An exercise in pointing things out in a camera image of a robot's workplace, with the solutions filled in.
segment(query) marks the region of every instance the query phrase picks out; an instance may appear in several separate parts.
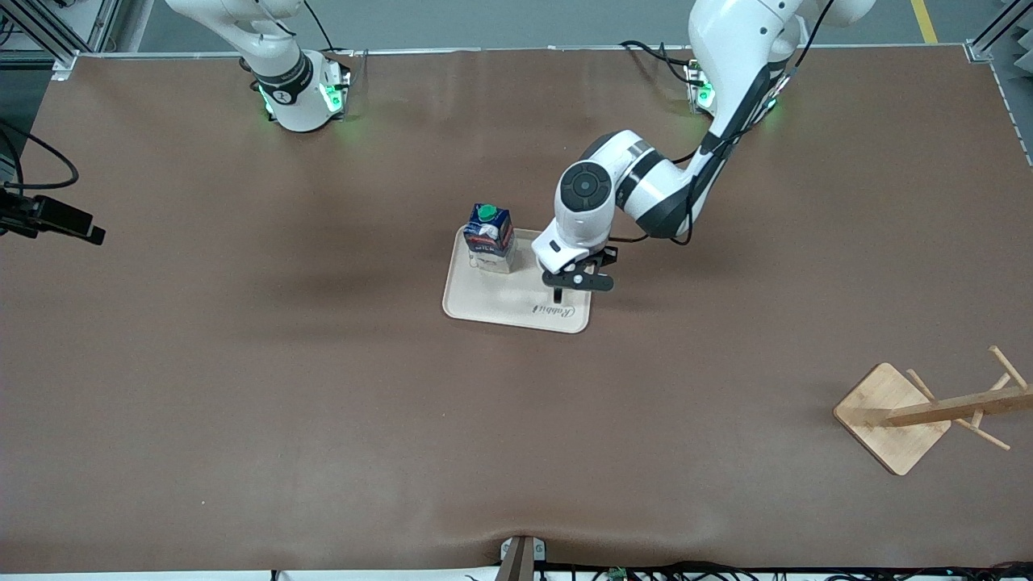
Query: green led light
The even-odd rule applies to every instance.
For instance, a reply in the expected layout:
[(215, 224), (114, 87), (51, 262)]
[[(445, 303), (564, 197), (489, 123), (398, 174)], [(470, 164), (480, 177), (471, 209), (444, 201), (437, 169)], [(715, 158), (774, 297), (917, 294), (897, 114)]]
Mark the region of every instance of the green led light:
[(714, 103), (714, 86), (710, 83), (703, 83), (696, 96), (696, 102), (702, 108), (711, 106)]
[(326, 86), (320, 84), (319, 88), (322, 89), (323, 99), (326, 101), (326, 108), (330, 109), (332, 113), (337, 113), (338, 111), (341, 111), (342, 106), (341, 91), (339, 91), (333, 85)]
[(262, 102), (265, 103), (265, 113), (268, 113), (270, 115), (275, 115), (273, 113), (273, 105), (270, 104), (270, 102), (269, 102), (269, 96), (265, 95), (265, 90), (262, 89), (261, 87), (258, 87), (258, 94), (261, 95), (261, 100), (262, 100)]

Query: black cable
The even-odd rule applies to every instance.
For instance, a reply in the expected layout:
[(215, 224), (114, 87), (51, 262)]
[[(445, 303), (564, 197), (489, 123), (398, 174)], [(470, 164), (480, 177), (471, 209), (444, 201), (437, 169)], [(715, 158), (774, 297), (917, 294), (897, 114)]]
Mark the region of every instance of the black cable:
[(718, 573), (716, 571), (709, 571), (707, 573), (703, 573), (699, 577), (694, 577), (692, 579), (692, 581), (702, 581), (703, 579), (707, 579), (708, 577), (717, 577), (721, 581), (728, 581), (727, 577), (725, 577), (724, 575), (721, 575), (720, 573)]
[[(19, 182), (25, 182), (25, 174), (22, 171), (22, 158), (18, 155), (18, 148), (14, 147), (14, 142), (2, 129), (0, 129), (0, 136), (3, 137), (4, 143), (7, 145), (7, 151), (10, 152), (10, 162), (14, 164), (14, 178)], [(18, 188), (18, 194), (22, 195), (22, 188)]]
[(703, 86), (701, 81), (693, 81), (688, 77), (683, 77), (682, 73), (678, 72), (678, 69), (675, 68), (675, 64), (670, 58), (670, 55), (667, 54), (667, 49), (663, 47), (663, 42), (660, 42), (660, 54), (663, 55), (663, 62), (667, 63), (667, 68), (670, 69), (670, 73), (675, 75), (675, 79), (678, 79), (682, 83), (685, 83), (686, 85), (691, 85), (693, 87)]
[(800, 63), (804, 62), (804, 57), (807, 56), (807, 52), (811, 50), (811, 44), (814, 42), (814, 37), (818, 35), (818, 28), (821, 27), (821, 21), (825, 20), (825, 14), (828, 13), (828, 8), (833, 7), (833, 2), (836, 0), (828, 0), (825, 7), (821, 9), (821, 14), (818, 16), (818, 20), (814, 21), (814, 30), (811, 31), (811, 35), (807, 38), (807, 44), (804, 44), (804, 52), (800, 54), (800, 58), (796, 59), (796, 64), (793, 68), (799, 67)]
[(286, 27), (284, 27), (282, 24), (280, 24), (280, 21), (273, 21), (273, 24), (275, 24), (277, 28), (279, 28), (280, 30), (286, 32), (287, 34), (289, 34), (291, 36), (298, 36), (296, 32), (287, 30)]
[(670, 162), (674, 163), (674, 164), (676, 164), (676, 165), (679, 164), (679, 163), (684, 163), (684, 162), (688, 161), (689, 159), (692, 159), (692, 156), (695, 155), (695, 154), (696, 154), (696, 152), (693, 150), (692, 152), (690, 152), (688, 155), (686, 155), (684, 157), (679, 157), (678, 159), (671, 159)]
[[(243, 68), (244, 70), (250, 72), (251, 74), (254, 74), (254, 71), (251, 70), (251, 65), (248, 64), (248, 61), (244, 60), (244, 57), (241, 57), (241, 58), (237, 59), (237, 64), (241, 65), (241, 68)], [(258, 91), (258, 80), (257, 79), (253, 79), (251, 81), (251, 84), (248, 85), (248, 88), (251, 89), (252, 91), (257, 92)]]
[(255, 0), (255, 4), (258, 4), (258, 7), (261, 8), (261, 11), (265, 12), (265, 16), (273, 21), (273, 24), (275, 24), (277, 28), (286, 32), (290, 36), (298, 36), (296, 32), (287, 30), (287, 27), (283, 26), (283, 23), (280, 22), (280, 19), (274, 17), (273, 12), (269, 11), (269, 8), (267, 8), (265, 5), (261, 3), (261, 0)]
[(326, 29), (322, 27), (322, 22), (319, 20), (319, 17), (316, 16), (316, 11), (312, 9), (312, 6), (309, 4), (309, 0), (305, 0), (305, 7), (308, 8), (309, 13), (312, 14), (312, 20), (316, 21), (316, 26), (319, 27), (319, 32), (321, 32), (323, 35), (323, 40), (326, 41), (326, 48), (323, 50), (343, 51), (344, 49), (339, 49), (335, 47), (333, 42), (330, 41), (330, 35), (326, 34)]
[(617, 236), (611, 236), (609, 237), (609, 242), (624, 242), (626, 244), (634, 244), (635, 242), (641, 242), (643, 240), (646, 240), (647, 238), (649, 238), (648, 234), (644, 234), (644, 235), (639, 236), (638, 238), (620, 238), (620, 237), (617, 237)]
[(7, 41), (10, 40), (11, 35), (18, 32), (17, 30), (14, 30), (14, 21), (3, 19), (3, 22), (0, 22), (0, 35), (2, 35), (5, 32), (7, 33), (7, 35), (4, 36), (2, 40), (0, 40), (0, 47), (6, 44)]
[(70, 159), (68, 159), (67, 157), (65, 157), (64, 154), (62, 154), (60, 151), (58, 151), (58, 150), (54, 149), (53, 147), (51, 147), (50, 144), (48, 144), (43, 140), (40, 140), (39, 137), (33, 135), (32, 133), (30, 133), (28, 131), (23, 131), (23, 130), (19, 129), (18, 127), (11, 125), (10, 123), (8, 123), (7, 121), (5, 121), (3, 119), (0, 119), (0, 125), (3, 125), (4, 127), (7, 127), (8, 129), (14, 131), (15, 133), (22, 135), (23, 137), (32, 140), (33, 142), (36, 143), (36, 145), (38, 145), (39, 147), (41, 147), (41, 148), (45, 149), (46, 151), (51, 152), (55, 157), (57, 157), (58, 159), (60, 159), (61, 162), (64, 163), (65, 166), (68, 167), (68, 171), (71, 172), (71, 177), (70, 178), (68, 178), (67, 180), (65, 180), (63, 182), (57, 182), (57, 183), (53, 183), (53, 184), (27, 184), (27, 183), (25, 183), (24, 179), (19, 178), (20, 181), (18, 183), (14, 183), (14, 182), (4, 182), (3, 185), (5, 185), (7, 187), (19, 188), (19, 189), (60, 189), (60, 188), (63, 188), (63, 187), (68, 187), (71, 184), (73, 184), (73, 183), (75, 183), (75, 182), (79, 181), (79, 170), (75, 169), (75, 164), (72, 163)]
[(1033, 562), (1009, 561), (995, 564), (991, 568), (994, 571), (994, 581), (1007, 577), (1024, 577), (1027, 581), (1033, 581)]
[(979, 574), (973, 573), (970, 570), (964, 568), (948, 568), (948, 569), (938, 569), (938, 568), (922, 568), (914, 571), (909, 571), (903, 574), (896, 574), (891, 571), (885, 570), (873, 570), (865, 571), (858, 574), (848, 573), (845, 571), (837, 571), (837, 575), (829, 576), (825, 578), (824, 581), (907, 581), (912, 577), (917, 575), (939, 575), (940, 571), (946, 574), (948, 577), (964, 577), (969, 581), (989, 581), (981, 580), (980, 577), (985, 574), (991, 579), (995, 579), (995, 574), (992, 572), (980, 572)]
[[(734, 133), (732, 133), (732, 134), (731, 134), (731, 135), (730, 135), (730, 136), (729, 136), (728, 139), (725, 139), (725, 140), (721, 140), (721, 142), (719, 142), (719, 143), (717, 144), (717, 146), (716, 146), (716, 147), (714, 148), (714, 151), (717, 151), (717, 150), (718, 150), (719, 148), (721, 148), (722, 146), (726, 146), (726, 145), (728, 145), (728, 144), (732, 144), (732, 143), (734, 143), (734, 142), (735, 142), (735, 140), (739, 140), (739, 139), (741, 139), (741, 137), (742, 137), (743, 135), (745, 135), (746, 133), (749, 133), (749, 132), (750, 132), (750, 129), (752, 129), (752, 128), (753, 128), (754, 126), (756, 126), (756, 124), (757, 124), (757, 121), (752, 121), (752, 122), (751, 122), (751, 123), (750, 123), (749, 125), (747, 125), (747, 126), (746, 126), (746, 127), (745, 127), (744, 129), (741, 129), (741, 130), (739, 130), (739, 131), (735, 131), (735, 132), (734, 132)], [(683, 162), (683, 161), (688, 161), (688, 160), (689, 160), (689, 159), (691, 159), (691, 158), (692, 158), (692, 156), (693, 156), (693, 155), (695, 155), (695, 154), (696, 154), (696, 152), (694, 152), (694, 151), (693, 151), (692, 153), (690, 153), (690, 154), (686, 155), (685, 157), (680, 157), (680, 158), (678, 158), (678, 159), (675, 159), (675, 160), (672, 161), (672, 163), (681, 163), (681, 162)], [(690, 242), (692, 242), (692, 227), (693, 227), (693, 223), (692, 223), (692, 207), (691, 207), (691, 206), (689, 206), (689, 214), (688, 214), (688, 217), (689, 217), (689, 230), (688, 230), (688, 231), (686, 231), (686, 237), (685, 237), (685, 240), (684, 240), (684, 241), (683, 241), (683, 240), (678, 240), (677, 238), (670, 238), (670, 239), (668, 239), (668, 240), (670, 240), (671, 242), (674, 242), (675, 244), (677, 244), (677, 245), (679, 245), (679, 246), (688, 246), (688, 245), (689, 245), (689, 243), (690, 243)], [(747, 576), (749, 576), (749, 577), (750, 577), (750, 579), (751, 579), (751, 581), (757, 581), (757, 578), (756, 578), (756, 577), (754, 577), (753, 575), (750, 575), (749, 573), (747, 573), (746, 571), (743, 571), (742, 569), (733, 569), (733, 568), (727, 568), (727, 570), (728, 570), (728, 571), (731, 571), (731, 572), (732, 572), (733, 574), (734, 574), (734, 572), (739, 572), (739, 573), (742, 573), (743, 575), (747, 575)]]
[[(713, 565), (713, 567), (728, 567), (728, 565), (722, 565), (722, 564), (718, 564), (718, 563), (710, 563), (710, 564)], [(745, 575), (746, 577), (748, 577), (750, 579), (750, 581), (760, 581), (759, 579), (757, 579), (756, 575), (753, 575), (752, 573), (750, 573), (749, 571), (746, 571), (744, 569), (739, 569), (738, 567), (728, 567), (728, 571), (731, 572), (732, 576), (734, 576), (735, 579), (739, 579), (739, 575), (742, 574), (742, 575)]]
[[(657, 53), (656, 51), (654, 51), (652, 48), (650, 48), (645, 42), (639, 42), (638, 40), (625, 40), (624, 42), (621, 42), (621, 47), (624, 47), (625, 49), (630, 49), (631, 47), (637, 47), (637, 48), (641, 49), (643, 51), (646, 51), (646, 53), (648, 53), (653, 58), (657, 58), (657, 59), (660, 59), (660, 60), (666, 60), (666, 59), (663, 58), (663, 55), (661, 55), (660, 53)], [(674, 58), (670, 59), (670, 62), (674, 63), (674, 64), (677, 64), (679, 66), (688, 66), (688, 64), (689, 64), (689, 61), (683, 61), (681, 59), (674, 59)]]

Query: yellow floor line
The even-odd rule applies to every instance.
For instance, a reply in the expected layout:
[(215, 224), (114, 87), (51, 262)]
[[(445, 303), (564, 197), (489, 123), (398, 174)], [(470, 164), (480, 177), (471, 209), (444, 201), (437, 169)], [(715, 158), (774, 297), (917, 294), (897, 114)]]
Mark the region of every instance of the yellow floor line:
[(926, 9), (926, 0), (911, 0), (911, 8), (914, 9), (914, 19), (918, 21), (918, 28), (921, 29), (921, 39), (927, 44), (936, 44), (936, 30), (933, 29), (933, 21), (929, 19), (929, 10)]

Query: table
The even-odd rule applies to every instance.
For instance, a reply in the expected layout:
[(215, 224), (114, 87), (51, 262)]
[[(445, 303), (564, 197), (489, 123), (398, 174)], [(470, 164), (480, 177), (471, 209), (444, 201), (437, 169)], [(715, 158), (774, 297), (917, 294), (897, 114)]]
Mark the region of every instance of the table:
[[(542, 227), (562, 171), (707, 127), (618, 51), (370, 57), (351, 119), (268, 123), (233, 60), (84, 58), (35, 132), (102, 247), (0, 244), (0, 570), (1029, 558), (1031, 419), (889, 476), (833, 406), (873, 365), (940, 397), (1033, 373), (1033, 176), (960, 47), (815, 50), (688, 248), (625, 247), (565, 336), (451, 320), (474, 202)], [(29, 179), (61, 172), (25, 156)], [(622, 216), (616, 234), (635, 233)]]

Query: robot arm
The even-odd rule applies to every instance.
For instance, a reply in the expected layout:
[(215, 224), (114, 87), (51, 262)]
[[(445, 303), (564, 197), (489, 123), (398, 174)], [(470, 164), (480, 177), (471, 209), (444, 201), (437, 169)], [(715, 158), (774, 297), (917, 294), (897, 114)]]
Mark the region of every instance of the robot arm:
[(166, 0), (177, 12), (229, 42), (258, 81), (271, 117), (291, 131), (312, 131), (344, 111), (347, 68), (302, 51), (280, 19), (303, 0)]
[[(689, 16), (689, 40), (714, 89), (713, 123), (684, 171), (632, 131), (603, 135), (589, 147), (563, 173), (556, 191), (556, 219), (533, 244), (546, 283), (556, 280), (551, 274), (603, 251), (615, 207), (653, 238), (675, 238), (690, 231), (735, 144), (766, 112), (770, 95), (799, 43), (797, 9), (810, 13), (823, 6), (820, 1), (695, 3)], [(837, 0), (825, 18), (834, 24), (851, 24), (874, 1)], [(582, 188), (577, 176), (590, 169), (605, 171), (611, 195), (582, 195), (593, 188), (591, 184)], [(588, 280), (567, 286), (600, 289)]]

